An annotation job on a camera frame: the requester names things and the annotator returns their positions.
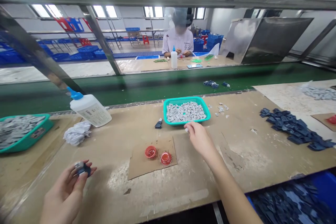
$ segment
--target small label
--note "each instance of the small label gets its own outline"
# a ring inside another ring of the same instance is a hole
[[[99,104],[94,104],[86,109],[79,110],[77,113],[94,126],[105,124],[111,120],[110,114],[106,109],[102,109]]]

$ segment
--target green conveyor belt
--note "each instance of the green conveyor belt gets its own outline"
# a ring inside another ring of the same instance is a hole
[[[218,89],[203,85],[210,79],[220,84]],[[281,63],[82,78],[75,82],[103,105],[115,105],[327,79],[336,79],[336,73],[301,63]],[[231,87],[222,86],[223,81]],[[51,82],[1,85],[0,117],[69,110],[70,101]]]

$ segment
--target crumpled white cloth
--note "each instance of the crumpled white cloth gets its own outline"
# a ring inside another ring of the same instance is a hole
[[[77,146],[84,141],[86,136],[89,137],[91,133],[89,130],[90,127],[91,123],[88,121],[76,123],[73,127],[66,130],[63,139],[65,139],[68,144]]]

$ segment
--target window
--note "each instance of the window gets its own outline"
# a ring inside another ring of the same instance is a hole
[[[145,6],[143,12],[146,18],[163,18],[163,7],[162,6]]]
[[[31,8],[40,18],[62,17],[61,12],[57,9],[56,5],[31,5]]]
[[[117,18],[117,13],[112,5],[93,5],[93,10],[97,18]]]
[[[206,8],[199,7],[194,9],[194,19],[205,19]]]

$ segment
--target teal plastic basket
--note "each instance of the teal plastic basket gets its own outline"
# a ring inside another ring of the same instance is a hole
[[[169,104],[173,104],[173,105],[182,105],[183,103],[187,103],[187,102],[196,102],[198,105],[202,105],[204,113],[206,115],[205,119],[201,119],[201,120],[196,120],[195,122],[203,122],[203,121],[207,121],[211,118],[211,114],[210,111],[207,107],[207,105],[205,104],[204,100],[201,97],[198,96],[191,96],[191,97],[180,97],[180,98],[172,98],[172,99],[167,99],[164,101],[163,103],[163,119],[166,122],[166,124],[169,124],[171,126],[179,126],[179,125],[184,125],[186,124],[188,121],[185,122],[169,122],[167,120],[167,106]]]
[[[43,137],[43,135],[47,133],[48,130],[50,130],[54,125],[54,123],[49,120],[49,117],[50,117],[49,114],[34,114],[32,116],[35,116],[35,117],[45,116],[45,119],[40,124],[38,124],[35,128],[33,128],[28,134],[22,137],[19,141],[17,141],[16,143],[12,144],[11,146],[5,149],[0,150],[0,153],[19,152],[19,151],[23,151],[23,150],[25,151],[29,149],[41,137]],[[16,117],[16,115],[3,117],[0,119],[0,122],[4,121],[7,118],[12,118],[12,117]]]

